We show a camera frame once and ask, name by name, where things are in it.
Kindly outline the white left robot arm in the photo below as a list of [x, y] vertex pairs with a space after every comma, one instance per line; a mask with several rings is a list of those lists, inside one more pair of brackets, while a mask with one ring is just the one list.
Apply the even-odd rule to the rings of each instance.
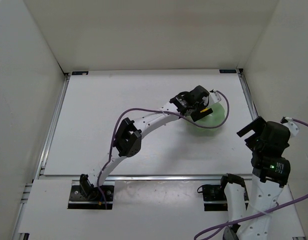
[[124, 159], [136, 155], [141, 150], [142, 140], [149, 133], [180, 118], [195, 123], [211, 114], [212, 105], [220, 100], [221, 97], [215, 90], [207, 91], [199, 85], [191, 91], [174, 96], [158, 110], [146, 109], [146, 116], [136, 120], [119, 117], [107, 154], [107, 162], [94, 167], [91, 173], [80, 176], [79, 192], [88, 201], [101, 198], [100, 186], [105, 179]]

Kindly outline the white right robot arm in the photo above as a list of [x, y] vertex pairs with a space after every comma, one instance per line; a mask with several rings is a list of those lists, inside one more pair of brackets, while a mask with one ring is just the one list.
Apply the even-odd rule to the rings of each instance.
[[290, 130], [277, 122], [265, 121], [261, 116], [238, 131], [252, 152], [252, 188], [248, 193], [245, 181], [234, 174], [221, 179], [226, 196], [230, 225], [224, 228], [225, 240], [266, 240], [271, 216], [267, 210], [277, 206], [277, 200], [288, 182], [291, 172], [289, 160], [282, 156], [289, 147]]

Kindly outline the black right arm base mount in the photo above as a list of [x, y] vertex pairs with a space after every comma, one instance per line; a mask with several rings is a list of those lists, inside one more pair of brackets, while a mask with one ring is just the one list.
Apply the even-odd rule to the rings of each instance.
[[228, 210], [226, 196], [219, 184], [204, 184], [197, 188], [197, 193], [203, 195], [204, 211], [225, 212]]

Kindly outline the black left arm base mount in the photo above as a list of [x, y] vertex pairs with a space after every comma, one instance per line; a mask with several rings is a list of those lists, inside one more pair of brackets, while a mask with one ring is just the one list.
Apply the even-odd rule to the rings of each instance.
[[85, 196], [80, 185], [73, 184], [71, 186], [67, 208], [70, 210], [112, 210], [114, 188], [114, 184], [101, 186], [106, 198], [104, 200], [98, 188], [93, 189], [89, 196]]

